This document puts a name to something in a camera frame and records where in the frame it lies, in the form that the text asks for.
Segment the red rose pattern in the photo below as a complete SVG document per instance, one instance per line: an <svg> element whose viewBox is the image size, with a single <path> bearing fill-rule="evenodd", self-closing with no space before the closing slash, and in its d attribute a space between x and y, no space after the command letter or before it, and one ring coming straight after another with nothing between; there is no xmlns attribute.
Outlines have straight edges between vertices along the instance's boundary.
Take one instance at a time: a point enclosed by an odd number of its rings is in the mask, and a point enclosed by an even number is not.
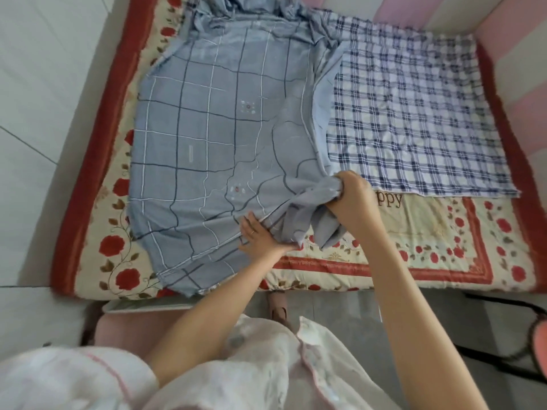
<svg viewBox="0 0 547 410"><path fill-rule="evenodd" d="M454 248L454 256L459 257L460 259L463 259L463 256L465 255L462 248Z"/></svg>
<svg viewBox="0 0 547 410"><path fill-rule="evenodd" d="M133 137L135 135L135 131L134 130L130 130L127 132L127 134L125 135L125 142L127 142L127 144L133 146Z"/></svg>
<svg viewBox="0 0 547 410"><path fill-rule="evenodd" d="M121 253L124 246L125 242L121 237L116 235L106 236L103 240L101 240L99 253L105 255L106 257L115 256Z"/></svg>
<svg viewBox="0 0 547 410"><path fill-rule="evenodd" d="M140 283L140 273L137 269L124 269L116 276L116 285L124 291L136 288Z"/></svg>
<svg viewBox="0 0 547 410"><path fill-rule="evenodd" d="M156 298L162 298L164 296L174 296L177 293L174 290L171 290L169 288L163 288L158 291L156 294Z"/></svg>
<svg viewBox="0 0 547 410"><path fill-rule="evenodd" d="M515 279L515 282L522 282L526 279L526 272L520 266L513 266L511 268L511 275Z"/></svg>
<svg viewBox="0 0 547 410"><path fill-rule="evenodd" d="M502 232L509 233L512 230L511 225L505 219L498 219L496 220L496 223L498 224L498 227L501 229Z"/></svg>
<svg viewBox="0 0 547 410"><path fill-rule="evenodd" d="M182 0L168 0L168 3L173 7L180 7L182 5Z"/></svg>
<svg viewBox="0 0 547 410"><path fill-rule="evenodd" d="M174 35L174 28L163 27L160 31L160 34L165 37L171 37Z"/></svg>
<svg viewBox="0 0 547 410"><path fill-rule="evenodd" d="M127 178L118 178L112 189L114 194L124 197L129 194L129 180Z"/></svg>

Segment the person's hand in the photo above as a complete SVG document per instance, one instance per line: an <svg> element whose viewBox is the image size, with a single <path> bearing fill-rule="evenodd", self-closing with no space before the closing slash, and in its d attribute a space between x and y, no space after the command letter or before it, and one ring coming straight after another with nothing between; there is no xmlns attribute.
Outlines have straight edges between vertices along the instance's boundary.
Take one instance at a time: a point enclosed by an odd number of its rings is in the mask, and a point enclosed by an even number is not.
<svg viewBox="0 0 547 410"><path fill-rule="evenodd" d="M241 235L249 242L239 246L252 261L268 259L275 263L281 256L298 249L297 243L279 243L270 232L256 219L253 212L243 217L240 223Z"/></svg>
<svg viewBox="0 0 547 410"><path fill-rule="evenodd" d="M341 171L336 177L344 184L342 195L326 206L340 224L352 234L361 226L383 228L378 199L370 183L353 171Z"/></svg>

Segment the mattress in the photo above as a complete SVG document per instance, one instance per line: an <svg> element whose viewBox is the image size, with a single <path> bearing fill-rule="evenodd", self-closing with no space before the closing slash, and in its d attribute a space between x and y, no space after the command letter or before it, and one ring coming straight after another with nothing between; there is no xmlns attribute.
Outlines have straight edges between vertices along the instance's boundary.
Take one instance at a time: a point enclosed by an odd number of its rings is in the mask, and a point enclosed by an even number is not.
<svg viewBox="0 0 547 410"><path fill-rule="evenodd" d="M55 250L52 288L92 300L172 293L156 279L127 217L137 87L177 31L182 0L131 0L84 163ZM481 74L518 199L435 198L378 191L377 202L403 260L424 288L547 290L547 221L532 172L496 96L492 64ZM319 250L309 230L260 284L268 289L372 288L359 242L346 234Z"/></svg>

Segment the white shirt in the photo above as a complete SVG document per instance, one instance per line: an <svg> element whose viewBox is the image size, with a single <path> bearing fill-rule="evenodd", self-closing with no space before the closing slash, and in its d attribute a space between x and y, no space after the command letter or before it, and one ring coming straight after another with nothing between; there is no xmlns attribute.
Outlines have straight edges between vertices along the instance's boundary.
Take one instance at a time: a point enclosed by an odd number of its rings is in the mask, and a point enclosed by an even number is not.
<svg viewBox="0 0 547 410"><path fill-rule="evenodd" d="M304 317L295 336L242 315L223 357L158 389L147 364L127 351L40 348L0 364L0 403L6 410L399 409L331 331Z"/></svg>

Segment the person's right hand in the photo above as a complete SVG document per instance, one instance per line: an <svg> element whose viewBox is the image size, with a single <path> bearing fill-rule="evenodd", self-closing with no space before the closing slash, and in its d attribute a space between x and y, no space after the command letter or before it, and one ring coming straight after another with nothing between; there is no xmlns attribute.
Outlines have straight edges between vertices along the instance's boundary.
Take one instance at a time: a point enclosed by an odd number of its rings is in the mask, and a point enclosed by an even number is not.
<svg viewBox="0 0 547 410"><path fill-rule="evenodd" d="M341 171L335 176L342 180L344 189L338 199L332 200L326 206L340 224L352 234L355 234L356 227L383 228L378 199L370 183L353 171Z"/></svg>

